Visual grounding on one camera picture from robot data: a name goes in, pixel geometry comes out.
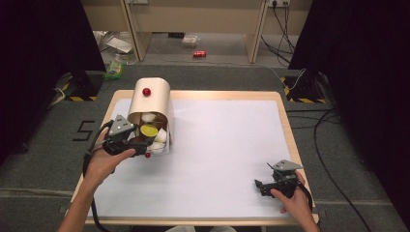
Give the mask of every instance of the red knob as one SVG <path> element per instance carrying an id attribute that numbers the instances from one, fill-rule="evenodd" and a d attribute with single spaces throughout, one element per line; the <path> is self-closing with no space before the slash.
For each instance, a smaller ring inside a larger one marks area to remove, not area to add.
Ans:
<path id="1" fill-rule="evenodd" d="M 142 94 L 143 94 L 145 97 L 148 97 L 148 96 L 151 95 L 151 90 L 148 89 L 148 88 L 144 88 L 144 89 L 142 90 Z"/>

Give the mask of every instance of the power outlet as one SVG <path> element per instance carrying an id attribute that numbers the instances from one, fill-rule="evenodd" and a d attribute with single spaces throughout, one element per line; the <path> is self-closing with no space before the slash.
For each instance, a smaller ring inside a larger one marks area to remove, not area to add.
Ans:
<path id="1" fill-rule="evenodd" d="M 268 7 L 274 7 L 274 1 L 277 2 L 277 8 L 285 8 L 290 6 L 290 0 L 268 0 Z"/>

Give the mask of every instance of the red can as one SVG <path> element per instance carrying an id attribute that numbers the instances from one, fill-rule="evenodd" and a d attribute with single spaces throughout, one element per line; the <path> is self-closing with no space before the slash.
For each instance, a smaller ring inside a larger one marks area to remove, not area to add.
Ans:
<path id="1" fill-rule="evenodd" d="M 206 50 L 194 51 L 193 58 L 196 57 L 206 57 Z"/>

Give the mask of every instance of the gray carpet floor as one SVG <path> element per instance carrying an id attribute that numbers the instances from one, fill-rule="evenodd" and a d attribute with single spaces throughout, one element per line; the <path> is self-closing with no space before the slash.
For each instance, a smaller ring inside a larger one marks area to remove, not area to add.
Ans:
<path id="1" fill-rule="evenodd" d="M 294 74 L 275 69 L 279 76 Z M 117 90 L 132 90 L 141 77 L 159 76 L 173 90 L 277 91 L 282 95 L 298 150 L 307 173 L 321 231 L 366 231 L 332 183 L 314 147 L 313 126 L 330 103 L 285 100 L 283 87 L 266 68 L 197 66 L 126 66 L 121 79 L 107 80 L 95 101 L 61 101 L 42 118 L 25 154 L 9 156 L 0 167 L 0 231 L 55 231 L 61 223 L 81 173 L 82 157 L 90 145 L 82 129 L 97 131 Z M 317 145 L 328 172 L 355 205 L 371 231 L 407 231 L 377 178 L 361 162 L 347 127 L 336 112 L 317 128 Z M 128 226 L 108 226 L 130 231 Z M 237 228 L 238 231 L 254 231 Z M 85 231 L 98 231 L 87 225 Z M 148 231 L 135 228 L 134 231 Z M 268 227 L 268 231 L 301 231 L 297 226 Z"/>

